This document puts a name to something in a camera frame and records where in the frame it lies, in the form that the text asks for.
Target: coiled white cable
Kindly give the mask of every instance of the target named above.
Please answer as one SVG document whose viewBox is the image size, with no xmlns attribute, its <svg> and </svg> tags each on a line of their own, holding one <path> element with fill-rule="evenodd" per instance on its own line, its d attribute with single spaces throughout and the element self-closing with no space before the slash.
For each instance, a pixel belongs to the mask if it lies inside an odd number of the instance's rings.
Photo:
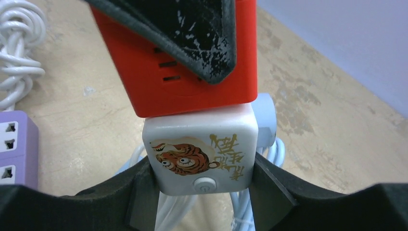
<svg viewBox="0 0 408 231">
<path fill-rule="evenodd" d="M 12 111 L 33 87 L 33 80 L 45 74 L 41 63 L 29 55 L 44 42 L 46 17 L 42 10 L 26 0 L 0 0 L 1 72 L 8 78 L 0 83 L 7 96 L 0 110 Z"/>
<path fill-rule="evenodd" d="M 134 166 L 142 159 L 141 153 L 143 151 L 143 144 L 135 149 L 130 158 L 129 167 Z M 258 151 L 263 154 L 266 149 Z M 267 159 L 276 166 L 282 167 L 285 159 L 285 145 L 281 139 L 276 138 L 275 143 L 268 148 Z M 234 211 L 232 231 L 255 231 L 249 190 L 246 189 L 239 193 L 231 192 L 230 196 Z M 197 195 L 167 196 L 160 193 L 155 231 L 173 230 L 191 210 L 196 200 Z"/>
</svg>

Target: round power button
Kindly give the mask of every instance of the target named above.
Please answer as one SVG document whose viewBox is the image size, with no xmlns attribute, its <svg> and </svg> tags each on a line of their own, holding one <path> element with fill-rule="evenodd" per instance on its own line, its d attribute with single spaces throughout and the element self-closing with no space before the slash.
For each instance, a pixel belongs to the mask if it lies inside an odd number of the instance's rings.
<svg viewBox="0 0 408 231">
<path fill-rule="evenodd" d="M 194 189 L 199 193 L 212 193 L 217 189 L 217 184 L 209 177 L 200 177 L 194 181 Z"/>
</svg>

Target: white paint speck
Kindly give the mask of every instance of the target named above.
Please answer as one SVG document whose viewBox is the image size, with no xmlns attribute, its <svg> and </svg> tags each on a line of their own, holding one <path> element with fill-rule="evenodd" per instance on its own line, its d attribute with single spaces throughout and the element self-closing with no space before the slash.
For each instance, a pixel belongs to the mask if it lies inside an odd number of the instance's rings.
<svg viewBox="0 0 408 231">
<path fill-rule="evenodd" d="M 181 27 L 183 27 L 184 26 L 184 20 L 186 20 L 186 17 L 183 17 L 183 19 L 181 20 Z"/>
<path fill-rule="evenodd" d="M 183 17 L 181 17 L 181 11 L 177 11 L 177 18 L 178 18 L 178 23 L 181 23 L 181 20 Z"/>
<path fill-rule="evenodd" d="M 84 88 L 84 96 L 89 96 L 95 93 L 96 90 L 93 87 L 85 87 Z"/>
<path fill-rule="evenodd" d="M 195 26 L 195 23 L 192 24 L 192 26 L 190 27 L 189 31 L 192 31 L 193 28 L 194 28 L 194 26 Z"/>
</svg>

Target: beige floor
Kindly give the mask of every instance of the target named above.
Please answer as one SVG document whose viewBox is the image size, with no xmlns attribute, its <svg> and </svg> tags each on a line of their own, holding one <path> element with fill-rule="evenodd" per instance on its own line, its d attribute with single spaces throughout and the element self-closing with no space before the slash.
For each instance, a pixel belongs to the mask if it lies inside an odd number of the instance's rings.
<svg viewBox="0 0 408 231">
<path fill-rule="evenodd" d="M 35 57 L 47 75 L 17 108 L 41 132 L 39 189 L 73 195 L 111 177 L 141 141 L 130 106 L 88 8 L 80 0 L 31 0 L 46 12 L 47 43 Z M 312 183 L 353 192 L 408 182 L 408 122 L 259 10 L 259 91 L 276 103 L 284 168 Z M 229 230 L 226 195 L 200 197 L 178 231 Z"/>
</svg>

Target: red plastic casing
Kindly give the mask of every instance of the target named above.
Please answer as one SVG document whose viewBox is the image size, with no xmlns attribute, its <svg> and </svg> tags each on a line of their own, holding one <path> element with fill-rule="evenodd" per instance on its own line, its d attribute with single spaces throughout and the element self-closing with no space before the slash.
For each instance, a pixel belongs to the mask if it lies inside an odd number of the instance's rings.
<svg viewBox="0 0 408 231">
<path fill-rule="evenodd" d="M 257 97 L 256 0 L 236 0 L 237 64 L 220 84 L 201 81 L 157 47 L 91 7 L 139 117 L 157 117 L 249 103 Z"/>
</svg>

